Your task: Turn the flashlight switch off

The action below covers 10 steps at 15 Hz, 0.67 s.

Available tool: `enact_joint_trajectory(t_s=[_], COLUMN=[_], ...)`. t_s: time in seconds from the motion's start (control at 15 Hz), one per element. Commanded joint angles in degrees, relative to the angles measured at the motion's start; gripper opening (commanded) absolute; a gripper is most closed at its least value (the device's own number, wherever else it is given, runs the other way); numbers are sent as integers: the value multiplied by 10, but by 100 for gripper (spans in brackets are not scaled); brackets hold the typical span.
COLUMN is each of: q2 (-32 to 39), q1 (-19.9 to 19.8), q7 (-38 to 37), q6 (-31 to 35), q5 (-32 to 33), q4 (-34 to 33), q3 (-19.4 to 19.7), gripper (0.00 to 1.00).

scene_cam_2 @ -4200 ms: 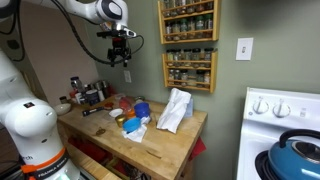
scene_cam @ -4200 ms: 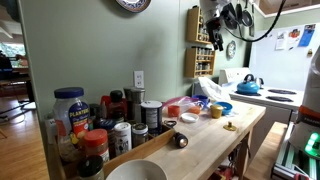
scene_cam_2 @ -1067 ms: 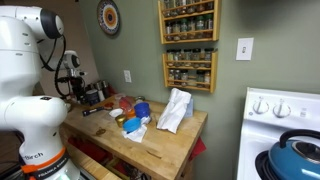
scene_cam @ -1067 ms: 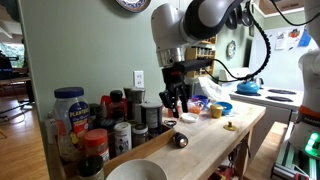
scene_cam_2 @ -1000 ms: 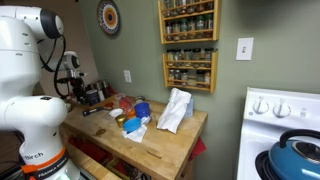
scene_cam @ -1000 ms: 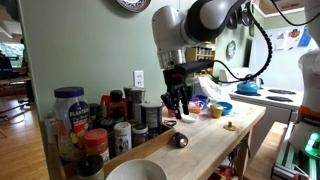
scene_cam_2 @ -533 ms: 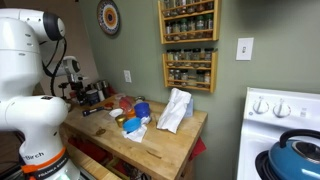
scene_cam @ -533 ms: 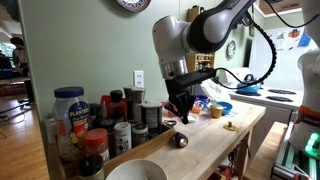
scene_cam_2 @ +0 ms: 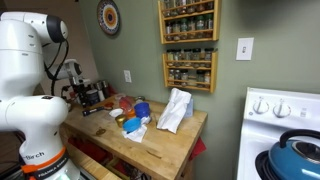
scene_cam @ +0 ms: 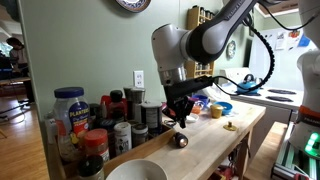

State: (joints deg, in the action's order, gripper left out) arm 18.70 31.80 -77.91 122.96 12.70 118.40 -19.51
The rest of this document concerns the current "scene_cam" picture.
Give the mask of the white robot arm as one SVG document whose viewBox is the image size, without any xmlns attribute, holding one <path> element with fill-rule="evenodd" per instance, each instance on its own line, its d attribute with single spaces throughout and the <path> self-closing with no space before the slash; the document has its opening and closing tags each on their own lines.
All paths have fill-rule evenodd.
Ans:
<svg viewBox="0 0 320 180">
<path fill-rule="evenodd" d="M 271 5 L 274 0 L 229 0 L 213 19 L 192 30 L 165 24 L 151 36 L 154 58 L 167 99 L 164 111 L 182 128 L 191 113 L 193 102 L 188 95 L 211 86 L 213 77 L 188 79 L 184 63 L 193 60 L 208 64 L 217 60 L 226 48 L 231 35 L 240 24 L 247 24 L 255 4 Z M 313 158 L 319 157 L 320 128 L 320 51 L 308 51 L 297 60 L 303 77 L 304 95 L 298 118 L 289 142 Z"/>
</svg>

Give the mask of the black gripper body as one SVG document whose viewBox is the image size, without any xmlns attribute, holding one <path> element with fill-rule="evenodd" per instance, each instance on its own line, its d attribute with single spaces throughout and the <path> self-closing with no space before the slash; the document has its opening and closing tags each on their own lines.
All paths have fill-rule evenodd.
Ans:
<svg viewBox="0 0 320 180">
<path fill-rule="evenodd" d="M 167 105 L 172 110 L 186 109 L 188 107 L 188 94 L 209 87 L 213 84 L 212 76 L 201 76 L 182 82 L 165 86 Z"/>
</svg>

